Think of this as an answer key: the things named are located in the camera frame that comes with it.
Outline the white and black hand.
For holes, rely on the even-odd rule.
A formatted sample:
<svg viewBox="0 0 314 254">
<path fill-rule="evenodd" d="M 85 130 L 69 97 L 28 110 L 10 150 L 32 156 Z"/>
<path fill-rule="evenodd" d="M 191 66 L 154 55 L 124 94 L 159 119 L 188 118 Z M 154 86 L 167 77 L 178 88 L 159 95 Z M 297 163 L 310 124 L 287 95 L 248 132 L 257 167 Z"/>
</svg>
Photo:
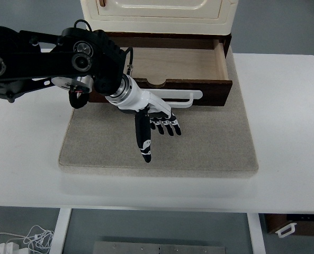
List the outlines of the white and black hand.
<svg viewBox="0 0 314 254">
<path fill-rule="evenodd" d="M 105 98 L 121 111 L 134 114 L 137 145 L 147 163 L 151 161 L 151 130 L 157 129 L 160 134 L 164 134 L 166 128 L 170 136 L 174 133 L 181 135 L 170 105 L 153 93 L 139 88 L 128 75 L 124 74 L 118 90 Z"/>
</svg>

